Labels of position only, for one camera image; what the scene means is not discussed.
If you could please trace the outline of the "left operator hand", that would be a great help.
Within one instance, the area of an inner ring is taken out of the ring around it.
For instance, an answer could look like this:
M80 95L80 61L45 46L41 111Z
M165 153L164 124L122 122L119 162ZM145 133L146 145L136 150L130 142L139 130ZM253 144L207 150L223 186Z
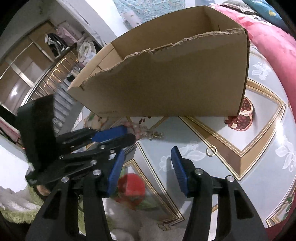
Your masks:
M50 190L48 190L45 186L43 185L37 185L34 187L35 192L42 197L47 197L51 193Z

